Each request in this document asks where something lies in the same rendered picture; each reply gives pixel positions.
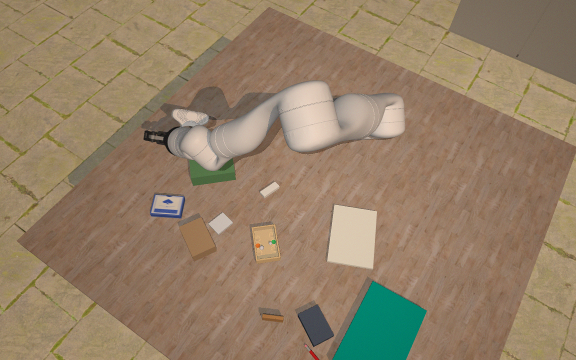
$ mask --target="white eraser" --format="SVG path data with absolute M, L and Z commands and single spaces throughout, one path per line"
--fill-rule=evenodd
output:
M 226 216 L 226 214 L 222 212 L 221 214 L 218 214 L 217 217 L 212 219 L 208 225 L 210 225 L 210 227 L 215 231 L 215 233 L 217 233 L 217 235 L 221 235 L 224 230 L 233 225 L 233 222 L 228 218 L 228 216 Z
M 279 189 L 279 185 L 276 182 L 272 182 L 272 184 L 264 187 L 263 189 L 261 189 L 259 191 L 259 193 L 261 194 L 261 196 L 263 196 L 263 198 L 268 198 L 268 196 L 274 192 L 277 191 L 277 189 Z

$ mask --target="white block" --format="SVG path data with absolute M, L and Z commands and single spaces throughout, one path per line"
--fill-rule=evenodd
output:
M 215 231 L 215 233 L 217 233 L 217 235 L 221 235 L 224 230 L 233 225 L 233 222 L 228 218 L 228 216 L 226 216 L 226 214 L 222 212 L 221 214 L 218 214 L 217 217 L 212 219 L 208 225 L 210 225 L 210 227 Z
M 327 262 L 372 269 L 377 211 L 333 205 Z
M 277 189 L 279 189 L 279 185 L 276 182 L 272 182 L 272 184 L 264 187 L 263 189 L 261 189 L 259 191 L 259 193 L 261 193 L 261 196 L 263 196 L 263 198 L 268 198 L 268 196 L 274 192 L 277 191 Z

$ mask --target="green box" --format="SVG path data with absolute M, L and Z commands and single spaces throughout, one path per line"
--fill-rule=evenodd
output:
M 228 160 L 228 162 L 217 171 L 208 171 L 202 168 L 195 160 L 188 160 L 188 171 L 190 171 L 190 181 L 192 185 L 205 185 L 235 180 L 235 162 L 233 159 Z

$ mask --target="teal mat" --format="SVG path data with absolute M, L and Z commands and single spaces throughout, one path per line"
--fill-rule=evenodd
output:
M 333 360 L 406 360 L 426 310 L 370 284 Z

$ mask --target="wood plank surface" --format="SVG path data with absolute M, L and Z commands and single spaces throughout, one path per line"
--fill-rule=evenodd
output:
M 276 121 L 236 180 L 192 186 L 188 160 L 138 129 L 19 243 L 171 360 L 308 359 L 292 310 L 316 301 L 337 333 L 366 276 L 427 310 L 410 360 L 498 360 L 576 147 L 273 9 L 142 128 L 170 129 L 175 107 L 214 127 L 308 80 L 401 95 L 406 131 L 299 153 Z M 224 212 L 217 252 L 193 261 L 177 221 L 150 216 L 156 192 L 183 194 L 184 217 Z M 377 210 L 374 269 L 326 262 L 333 204 Z M 281 260 L 256 264 L 263 222 Z

